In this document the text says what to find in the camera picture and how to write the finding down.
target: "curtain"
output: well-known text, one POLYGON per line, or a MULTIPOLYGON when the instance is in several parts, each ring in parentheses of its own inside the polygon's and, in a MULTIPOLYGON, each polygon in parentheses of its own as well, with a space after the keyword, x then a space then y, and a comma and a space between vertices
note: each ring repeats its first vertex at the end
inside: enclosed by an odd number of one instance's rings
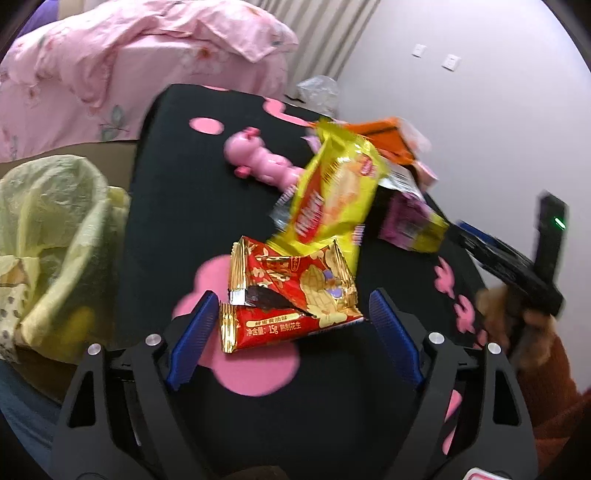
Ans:
POLYGON ((314 75, 338 80, 343 67, 380 0, 249 0, 290 27, 300 46, 289 54, 286 95, 314 75))

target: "green led light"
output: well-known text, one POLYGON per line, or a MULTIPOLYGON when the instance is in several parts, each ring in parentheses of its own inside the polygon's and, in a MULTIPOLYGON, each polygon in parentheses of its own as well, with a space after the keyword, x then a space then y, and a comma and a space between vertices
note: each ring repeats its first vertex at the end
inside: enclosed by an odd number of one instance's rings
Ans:
POLYGON ((563 221, 558 218, 558 217, 554 217, 554 222, 556 223, 556 225, 558 225, 562 230, 564 230, 566 228, 566 225, 563 223, 563 221))

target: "pink bedsheet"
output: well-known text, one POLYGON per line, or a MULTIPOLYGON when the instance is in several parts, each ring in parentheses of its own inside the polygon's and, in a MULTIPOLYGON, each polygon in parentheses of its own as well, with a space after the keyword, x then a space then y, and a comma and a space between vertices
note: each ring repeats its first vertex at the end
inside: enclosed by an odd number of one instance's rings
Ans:
POLYGON ((295 34, 238 0, 112 0, 19 38, 0 64, 0 161, 135 140, 172 83, 279 96, 295 34))
POLYGON ((55 79, 34 87, 0 81, 0 162, 7 162, 66 145, 137 140, 152 101, 173 83, 280 98, 287 62, 283 53, 251 63, 211 42, 149 36, 119 51, 106 100, 98 109, 55 79))

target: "red snack packet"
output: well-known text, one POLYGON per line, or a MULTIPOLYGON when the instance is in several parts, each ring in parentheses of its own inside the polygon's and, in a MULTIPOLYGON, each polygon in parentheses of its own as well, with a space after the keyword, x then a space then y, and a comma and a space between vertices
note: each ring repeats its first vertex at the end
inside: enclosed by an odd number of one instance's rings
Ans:
POLYGON ((336 241, 305 257, 285 257, 242 237, 232 249, 230 303, 220 306, 226 353, 363 320, 336 241))

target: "wall socket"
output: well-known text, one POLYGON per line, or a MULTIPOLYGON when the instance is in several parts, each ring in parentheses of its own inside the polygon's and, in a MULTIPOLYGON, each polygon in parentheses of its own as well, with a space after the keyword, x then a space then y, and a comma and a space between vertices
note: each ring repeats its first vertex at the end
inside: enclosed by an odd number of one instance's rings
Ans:
POLYGON ((420 43, 417 43, 413 48, 413 56, 421 58, 426 48, 426 45, 421 45, 420 43))
POLYGON ((457 65, 460 63, 461 58, 457 55, 452 55, 451 53, 443 60, 441 66, 451 72, 455 72, 457 65))

